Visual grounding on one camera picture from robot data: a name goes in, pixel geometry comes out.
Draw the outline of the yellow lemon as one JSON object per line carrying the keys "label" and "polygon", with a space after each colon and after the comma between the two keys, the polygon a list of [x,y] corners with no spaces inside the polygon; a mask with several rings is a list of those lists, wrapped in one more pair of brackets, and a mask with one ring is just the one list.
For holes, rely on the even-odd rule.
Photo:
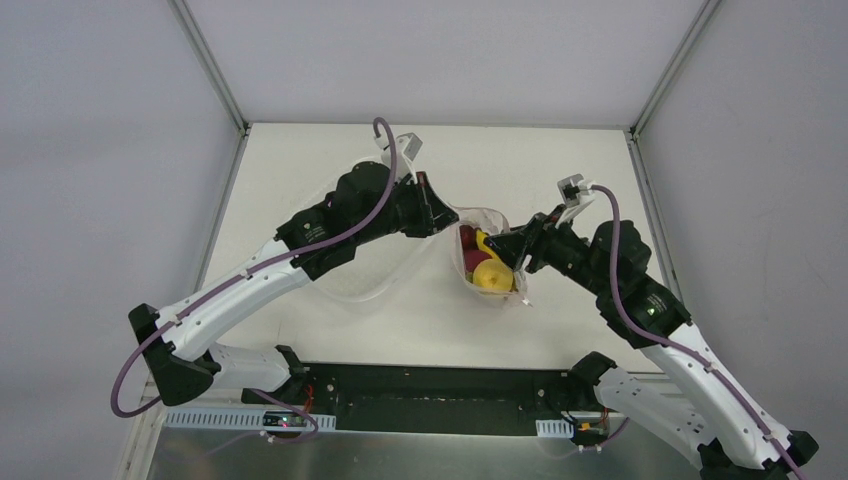
{"label": "yellow lemon", "polygon": [[472,272],[472,283],[482,289],[509,292],[514,286],[513,271],[496,259],[481,261]]}

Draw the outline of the yellow banana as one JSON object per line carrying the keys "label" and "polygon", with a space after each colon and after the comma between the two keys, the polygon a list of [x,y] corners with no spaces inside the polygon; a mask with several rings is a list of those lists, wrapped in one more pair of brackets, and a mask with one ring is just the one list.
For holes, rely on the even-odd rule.
{"label": "yellow banana", "polygon": [[488,254],[492,259],[502,262],[501,257],[486,243],[490,235],[481,229],[475,230],[475,242],[477,249]]}

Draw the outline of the clear pink zip bag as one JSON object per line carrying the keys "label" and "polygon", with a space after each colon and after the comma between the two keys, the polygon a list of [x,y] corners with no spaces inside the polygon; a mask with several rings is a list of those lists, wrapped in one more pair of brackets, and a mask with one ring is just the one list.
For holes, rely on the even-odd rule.
{"label": "clear pink zip bag", "polygon": [[456,207],[459,221],[449,229],[455,271],[461,283],[486,305],[507,308],[529,306],[528,284],[523,272],[511,270],[485,244],[510,224],[499,211],[487,207]]}

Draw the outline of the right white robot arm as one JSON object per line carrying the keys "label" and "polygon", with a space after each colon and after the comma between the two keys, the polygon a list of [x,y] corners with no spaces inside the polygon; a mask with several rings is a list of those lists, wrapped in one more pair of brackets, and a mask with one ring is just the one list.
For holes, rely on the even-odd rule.
{"label": "right white robot arm", "polygon": [[790,430],[748,394],[714,354],[677,297],[647,273],[649,246],[630,220],[602,223],[591,241],[564,221],[562,208],[483,243],[507,266],[551,267],[596,298],[607,325],[657,365],[689,408],[643,386],[598,353],[593,372],[571,378],[569,400],[626,415],[683,455],[703,479],[803,478],[818,451],[812,436]]}

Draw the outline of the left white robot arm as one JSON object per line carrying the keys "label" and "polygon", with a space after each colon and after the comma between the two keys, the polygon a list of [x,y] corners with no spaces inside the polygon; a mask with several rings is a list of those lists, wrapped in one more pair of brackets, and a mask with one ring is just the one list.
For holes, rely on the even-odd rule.
{"label": "left white robot arm", "polygon": [[393,234],[427,238],[458,222],[425,173],[395,181],[389,173],[382,163],[356,164],[223,278],[174,305],[130,312],[163,404],[182,405],[211,389],[256,389],[286,405],[303,396],[305,378],[290,348],[251,350],[219,339],[269,302],[352,261],[366,243]]}

